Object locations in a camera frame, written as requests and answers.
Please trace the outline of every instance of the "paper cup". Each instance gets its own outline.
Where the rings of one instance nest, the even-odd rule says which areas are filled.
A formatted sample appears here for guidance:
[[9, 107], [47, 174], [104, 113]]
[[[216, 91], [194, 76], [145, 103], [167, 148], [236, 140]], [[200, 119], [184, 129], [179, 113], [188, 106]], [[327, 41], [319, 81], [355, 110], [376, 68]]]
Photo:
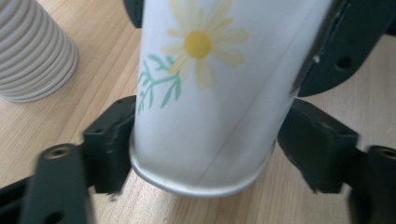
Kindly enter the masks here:
[[145, 1], [131, 160], [219, 197], [260, 176], [332, 0]]
[[75, 44], [36, 0], [6, 0], [3, 11], [0, 96], [27, 103], [61, 88], [77, 66]]

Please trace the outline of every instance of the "wood grain surface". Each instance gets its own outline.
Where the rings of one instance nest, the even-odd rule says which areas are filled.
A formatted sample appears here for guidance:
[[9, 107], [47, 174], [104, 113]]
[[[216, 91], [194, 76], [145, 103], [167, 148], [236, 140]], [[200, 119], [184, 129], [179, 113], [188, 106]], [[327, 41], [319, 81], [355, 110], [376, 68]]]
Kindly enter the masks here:
[[[78, 68], [51, 96], [30, 104], [0, 99], [0, 188], [31, 175], [47, 147], [81, 143], [109, 105], [136, 91], [141, 31], [121, 0], [39, 0], [75, 41]], [[360, 147], [396, 147], [396, 38], [384, 36], [358, 74], [307, 100], [361, 133]], [[105, 223], [348, 223], [346, 196], [314, 194], [276, 147], [268, 168], [244, 191], [220, 199], [172, 194], [131, 173], [116, 202], [94, 195]]]

